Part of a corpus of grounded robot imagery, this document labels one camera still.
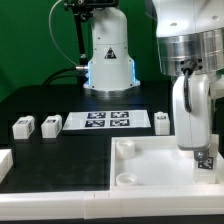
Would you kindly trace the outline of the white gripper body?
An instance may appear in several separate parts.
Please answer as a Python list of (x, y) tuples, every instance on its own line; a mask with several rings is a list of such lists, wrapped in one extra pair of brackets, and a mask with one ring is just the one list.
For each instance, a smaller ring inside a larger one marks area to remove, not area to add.
[(210, 83), (206, 74), (189, 78), (191, 112), (184, 104), (184, 77), (180, 76), (173, 86), (173, 117), (176, 143), (181, 150), (204, 151), (211, 139)]

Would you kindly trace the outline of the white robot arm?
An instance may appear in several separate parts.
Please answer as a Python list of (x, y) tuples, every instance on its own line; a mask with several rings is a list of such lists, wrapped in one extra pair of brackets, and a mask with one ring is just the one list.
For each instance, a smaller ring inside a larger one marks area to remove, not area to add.
[[(85, 87), (98, 94), (139, 84), (128, 57), (126, 18), (112, 0), (93, 11), (93, 57)], [(224, 0), (145, 0), (156, 20), (160, 70), (173, 76), (173, 119), (178, 148), (205, 161), (211, 142), (211, 90), (224, 69)]]

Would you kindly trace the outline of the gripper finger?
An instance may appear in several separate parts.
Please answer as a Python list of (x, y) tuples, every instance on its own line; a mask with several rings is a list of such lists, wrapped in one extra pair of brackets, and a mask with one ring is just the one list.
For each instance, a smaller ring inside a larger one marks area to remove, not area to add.
[(195, 150), (194, 151), (194, 159), (198, 162), (206, 161), (209, 156), (209, 150)]

